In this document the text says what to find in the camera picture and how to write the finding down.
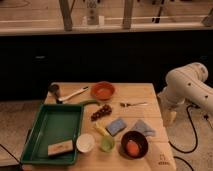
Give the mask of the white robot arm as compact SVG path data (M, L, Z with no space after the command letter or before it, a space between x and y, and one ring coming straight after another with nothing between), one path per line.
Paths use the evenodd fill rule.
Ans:
M176 108L185 100L213 114L213 88L205 84L208 70L199 62L187 64L169 71L166 86L157 94L165 127L170 126L177 115Z

